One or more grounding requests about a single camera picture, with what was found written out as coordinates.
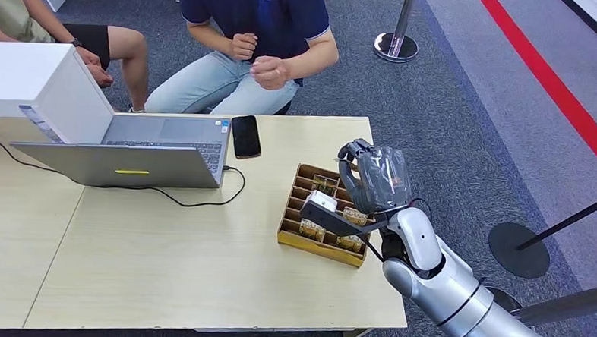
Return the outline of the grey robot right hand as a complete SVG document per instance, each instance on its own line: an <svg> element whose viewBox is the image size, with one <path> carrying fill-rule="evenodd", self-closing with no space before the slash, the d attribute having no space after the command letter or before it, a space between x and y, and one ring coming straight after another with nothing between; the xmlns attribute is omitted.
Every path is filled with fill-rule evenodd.
<svg viewBox="0 0 597 337"><path fill-rule="evenodd" d="M340 180L359 212L382 213L411 202L410 178L400 150L357 138L345 144L337 158Z"/></svg>

